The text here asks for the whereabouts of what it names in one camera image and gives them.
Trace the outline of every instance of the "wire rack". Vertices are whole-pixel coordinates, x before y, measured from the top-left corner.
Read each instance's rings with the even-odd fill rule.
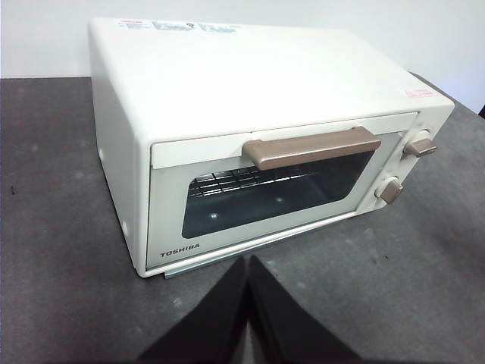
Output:
[[[205,174],[192,180],[187,198],[226,193],[242,188],[273,184],[283,180],[317,174],[321,169],[313,163],[259,171],[256,167]]]

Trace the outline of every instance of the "toshiba logo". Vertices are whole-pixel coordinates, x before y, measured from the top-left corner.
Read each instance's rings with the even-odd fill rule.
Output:
[[[177,254],[177,253],[181,253],[181,252],[185,252],[187,250],[191,250],[191,249],[195,249],[195,248],[200,248],[200,245],[196,244],[196,245],[187,245],[183,248],[179,248],[179,249],[174,249],[174,250],[167,250],[166,252],[162,252],[160,253],[160,255],[163,257],[163,256],[171,256],[172,254]]]

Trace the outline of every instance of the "tan knob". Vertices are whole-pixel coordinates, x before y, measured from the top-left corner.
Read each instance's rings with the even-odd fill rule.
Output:
[[[437,150],[437,145],[430,139],[421,139],[406,144],[404,148],[404,155],[413,155],[417,158],[423,155],[434,153]]]
[[[404,187],[398,182],[397,177],[387,178],[374,192],[374,195],[383,199],[386,204],[390,205],[401,194]]]

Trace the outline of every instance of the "oven base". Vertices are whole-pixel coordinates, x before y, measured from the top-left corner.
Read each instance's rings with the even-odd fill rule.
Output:
[[[211,263],[219,262],[223,259],[232,258],[234,256],[238,256],[239,254],[247,253],[249,250],[259,248],[261,246],[265,246],[270,243],[277,242],[278,240],[304,233],[306,231],[320,228],[322,226],[329,225],[337,221],[352,218],[356,215],[357,212],[355,211],[347,212],[346,214],[341,214],[338,216],[333,216],[332,218],[326,218],[324,220],[312,222],[310,224],[293,227],[291,229],[280,231],[275,234],[267,235],[264,237],[257,237],[255,239],[247,240],[232,246],[216,249],[211,252],[201,254],[199,256],[190,257],[175,263],[150,269],[145,273],[144,277],[151,277],[153,275],[164,273],[165,278],[172,278],[173,276],[180,273],[191,271],[196,268],[201,268]]]

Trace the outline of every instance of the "label sticker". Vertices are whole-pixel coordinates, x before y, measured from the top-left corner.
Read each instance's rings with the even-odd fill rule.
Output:
[[[153,25],[157,30],[178,30],[183,32],[190,32],[193,31],[196,26],[194,23],[174,23],[174,22],[167,22],[167,21],[154,21]]]
[[[242,27],[232,24],[210,24],[210,23],[191,23],[183,21],[162,21],[162,20],[117,20],[117,25],[121,29],[128,30],[162,30],[176,32],[204,32],[204,33],[235,33]]]
[[[153,29],[153,24],[147,20],[119,20],[117,22],[121,29],[143,30]]]
[[[408,97],[412,97],[412,98],[430,97],[430,96],[439,95],[439,93],[437,93],[434,89],[407,89],[405,90],[405,92]]]
[[[230,24],[208,24],[208,23],[197,23],[200,30],[207,33],[235,33],[241,29],[240,25],[230,25]]]

